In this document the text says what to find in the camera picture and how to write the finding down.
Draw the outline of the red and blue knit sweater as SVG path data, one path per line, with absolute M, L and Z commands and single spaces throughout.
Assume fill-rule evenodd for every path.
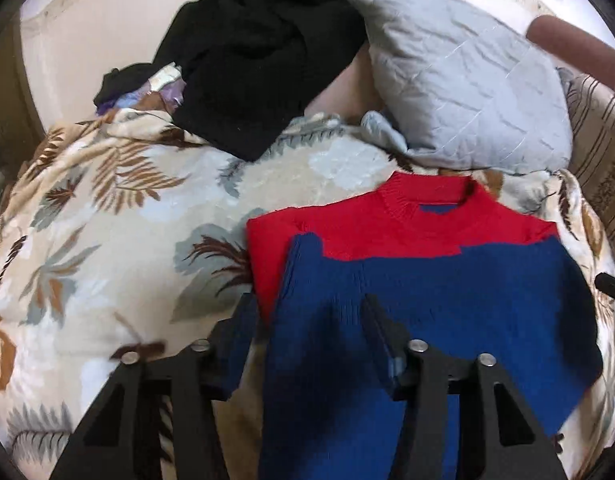
M 493 354 L 547 434 L 603 371 L 592 293 L 557 226 L 469 177 L 396 172 L 349 200 L 246 226 L 270 326 L 263 479 L 383 479 L 404 408 L 383 390 L 362 329 L 376 296 L 450 356 Z

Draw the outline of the small purple clothes pile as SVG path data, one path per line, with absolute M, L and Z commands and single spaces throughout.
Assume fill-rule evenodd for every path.
M 158 70 L 150 63 L 114 68 L 103 76 L 94 97 L 96 114 L 102 116 L 112 108 L 136 108 L 148 96 L 155 97 L 156 107 L 172 114 L 184 102 L 185 87 L 181 69 L 174 62 Z

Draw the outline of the striped brown headboard cushion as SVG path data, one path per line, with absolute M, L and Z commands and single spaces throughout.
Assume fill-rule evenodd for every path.
M 567 93 L 573 152 L 569 166 L 606 228 L 615 252 L 615 93 L 580 74 Z

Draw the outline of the leaf pattern fleece blanket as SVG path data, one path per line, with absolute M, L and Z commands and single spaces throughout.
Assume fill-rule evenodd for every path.
M 24 478 L 50 476 L 124 352 L 168 356 L 234 309 L 246 220 L 418 171 L 335 116 L 259 162 L 158 142 L 162 122 L 57 126 L 0 216 L 0 452 Z

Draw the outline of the brown pink bolster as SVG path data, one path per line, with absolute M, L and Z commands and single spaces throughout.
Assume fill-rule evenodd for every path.
M 551 15 L 531 21 L 525 36 L 556 58 L 615 89 L 615 49 L 609 44 Z

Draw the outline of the grey quilted pillow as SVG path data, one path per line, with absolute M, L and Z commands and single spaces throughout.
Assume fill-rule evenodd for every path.
M 347 1 L 385 103 L 362 119 L 369 141 L 435 168 L 568 167 L 565 92 L 544 51 L 464 0 Z

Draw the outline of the wooden glass wardrobe door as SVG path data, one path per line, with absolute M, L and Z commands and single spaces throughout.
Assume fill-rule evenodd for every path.
M 0 35 L 0 204 L 44 136 L 23 62 L 20 20 L 14 18 Z

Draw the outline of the black garment pile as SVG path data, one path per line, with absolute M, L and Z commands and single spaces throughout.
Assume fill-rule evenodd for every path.
M 347 0 L 196 0 L 184 4 L 150 63 L 104 75 L 100 106 L 168 64 L 185 82 L 174 124 L 254 162 L 349 66 L 367 40 Z

